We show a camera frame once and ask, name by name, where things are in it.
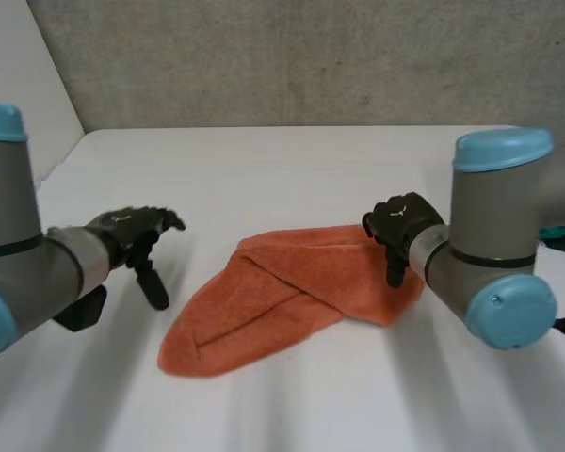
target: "towel fold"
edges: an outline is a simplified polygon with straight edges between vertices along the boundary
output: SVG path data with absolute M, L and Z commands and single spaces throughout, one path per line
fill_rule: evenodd
M 242 240 L 180 313 L 160 368 L 215 376 L 293 346 L 345 316 L 391 325 L 421 295 L 410 269 L 385 282 L 385 248 L 362 226 L 277 231 Z

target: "gray wall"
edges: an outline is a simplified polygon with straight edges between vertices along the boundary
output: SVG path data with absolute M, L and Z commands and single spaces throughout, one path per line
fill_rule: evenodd
M 565 0 L 28 0 L 87 131 L 545 125 Z

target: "table surface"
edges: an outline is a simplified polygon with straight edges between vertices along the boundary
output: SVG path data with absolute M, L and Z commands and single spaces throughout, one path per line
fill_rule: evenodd
M 345 320 L 211 379 L 156 366 L 192 294 L 243 237 L 357 223 L 417 191 L 447 219 L 455 139 L 473 127 L 113 130 L 86 136 L 40 190 L 44 227 L 164 205 L 188 230 L 153 256 L 172 305 L 114 272 L 100 323 L 54 323 L 0 355 L 0 452 L 565 450 L 565 337 L 497 352 L 430 292 L 392 328 Z M 565 315 L 565 253 L 538 274 Z

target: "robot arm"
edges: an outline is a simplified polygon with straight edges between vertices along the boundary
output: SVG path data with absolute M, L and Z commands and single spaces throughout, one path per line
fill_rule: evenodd
M 168 295 L 149 260 L 159 235 L 185 228 L 166 209 L 126 208 L 83 227 L 44 235 L 21 114 L 0 104 L 0 352 L 54 319 L 71 331 L 94 325 L 109 272 L 127 265 L 157 310 Z
M 556 325 L 557 302 L 534 276 L 540 229 L 565 225 L 565 151 L 541 129 L 461 137 L 450 224 L 415 193 L 363 218 L 387 246 L 388 283 L 410 263 L 467 329 L 491 347 L 526 347 Z

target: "orange towel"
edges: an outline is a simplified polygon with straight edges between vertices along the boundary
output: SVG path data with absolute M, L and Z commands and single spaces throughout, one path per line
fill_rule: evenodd
M 407 269 L 385 282 L 385 248 L 361 226 L 278 231 L 242 240 L 226 268 L 188 302 L 161 345 L 167 373 L 214 376 L 350 316 L 392 324 L 424 285 Z

